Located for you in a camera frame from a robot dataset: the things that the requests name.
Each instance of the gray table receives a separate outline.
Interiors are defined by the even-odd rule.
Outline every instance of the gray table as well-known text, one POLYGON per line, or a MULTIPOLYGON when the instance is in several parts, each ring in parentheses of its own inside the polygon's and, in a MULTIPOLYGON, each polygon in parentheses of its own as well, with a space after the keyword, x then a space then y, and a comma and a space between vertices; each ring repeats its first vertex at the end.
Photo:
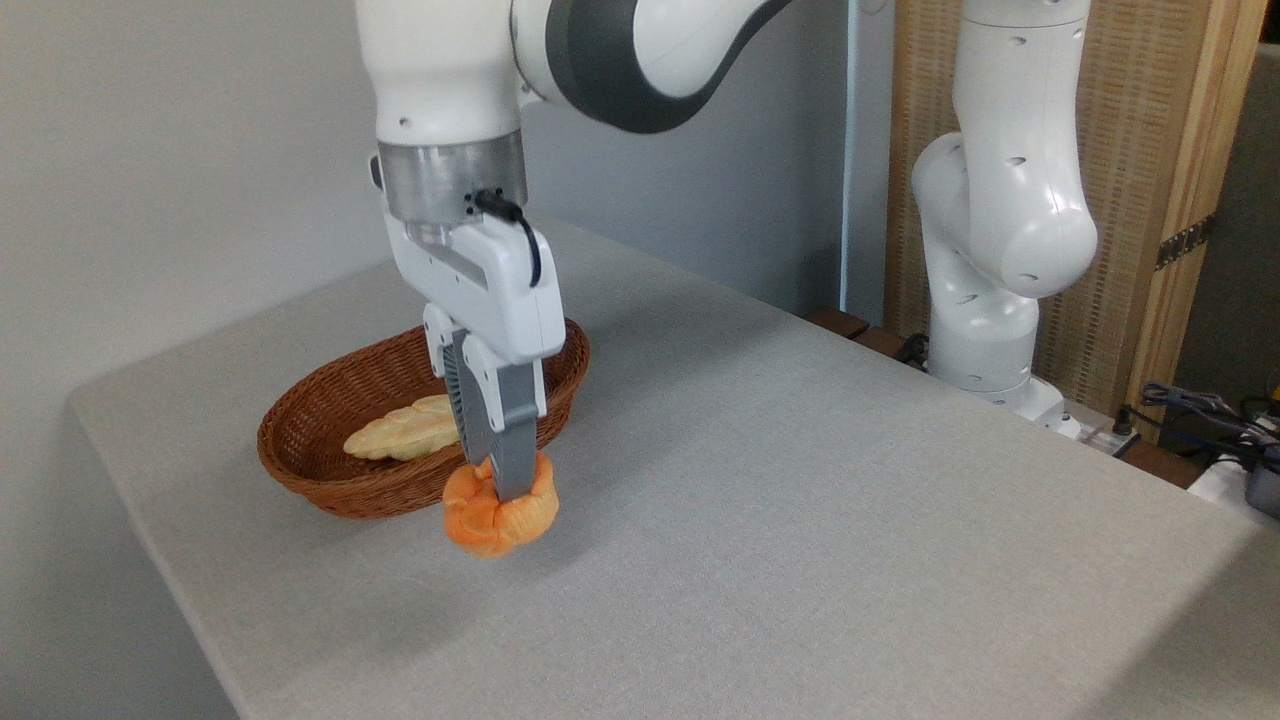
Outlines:
POLYGON ((559 520, 507 560, 257 462, 292 383, 417 322, 390 266, 74 393, 244 717, 1280 716, 1276 534, 541 225, 594 360, 559 520))

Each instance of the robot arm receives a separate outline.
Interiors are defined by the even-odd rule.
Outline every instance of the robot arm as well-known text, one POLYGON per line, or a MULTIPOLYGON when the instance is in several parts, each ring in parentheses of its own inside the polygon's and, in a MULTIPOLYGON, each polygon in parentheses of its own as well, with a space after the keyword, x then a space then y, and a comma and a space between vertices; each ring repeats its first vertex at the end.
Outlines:
POLYGON ((1075 133, 1089 0, 965 0, 952 102, 961 131, 920 155, 929 373, 1073 434, 1030 374, 1037 300, 1088 269, 1097 229, 1075 133))
POLYGON ((516 58, 544 99, 628 132, 663 132, 707 104, 751 36, 787 4, 516 0, 516 58))
POLYGON ((534 480, 541 359, 564 342, 556 264, 524 220, 520 109, 675 128, 790 0, 356 0, 378 97, 378 176, 467 460, 502 500, 534 480))

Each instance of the woven screen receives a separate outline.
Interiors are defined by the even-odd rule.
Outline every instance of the woven screen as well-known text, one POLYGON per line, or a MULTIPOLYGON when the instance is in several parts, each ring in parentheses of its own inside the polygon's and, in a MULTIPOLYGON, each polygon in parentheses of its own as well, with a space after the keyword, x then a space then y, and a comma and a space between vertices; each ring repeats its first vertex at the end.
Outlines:
MULTIPOLYGON (((1094 0, 1080 73, 1084 187, 1098 224, 1089 273, 1042 302, 1036 373, 1110 413, 1133 368, 1170 202, 1208 0, 1094 0)), ((886 324, 927 332, 928 283, 911 165, 951 110, 960 3, 899 0, 886 324)))

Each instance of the brown basket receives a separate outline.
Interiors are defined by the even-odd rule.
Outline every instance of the brown basket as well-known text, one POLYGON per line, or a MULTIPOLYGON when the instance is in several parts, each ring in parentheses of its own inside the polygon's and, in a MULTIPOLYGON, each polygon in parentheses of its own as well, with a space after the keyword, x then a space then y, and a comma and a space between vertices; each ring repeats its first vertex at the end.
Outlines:
MULTIPOLYGON (((591 359, 582 328, 572 320, 564 328, 564 348, 543 363, 548 413, 538 420, 538 447, 564 428, 591 359)), ((444 392, 444 380, 431 373, 426 334, 415 328, 339 357, 289 388, 262 418, 257 455, 280 484, 340 518, 420 510, 440 501, 444 482, 462 466, 460 443, 410 462, 360 460, 342 446, 371 420, 444 392)))

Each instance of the toy bread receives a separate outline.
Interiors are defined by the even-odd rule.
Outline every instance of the toy bread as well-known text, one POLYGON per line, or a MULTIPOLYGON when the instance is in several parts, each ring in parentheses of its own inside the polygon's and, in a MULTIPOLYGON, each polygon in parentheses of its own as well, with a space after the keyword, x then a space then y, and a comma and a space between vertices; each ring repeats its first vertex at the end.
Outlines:
POLYGON ((444 486, 444 533, 470 555, 497 559, 534 542, 556 521, 559 498, 552 461, 539 452, 529 495, 498 501, 493 465, 458 468, 444 486))
POLYGON ((365 460, 415 460, 458 442, 449 397, 433 395, 356 430, 342 450, 365 460))

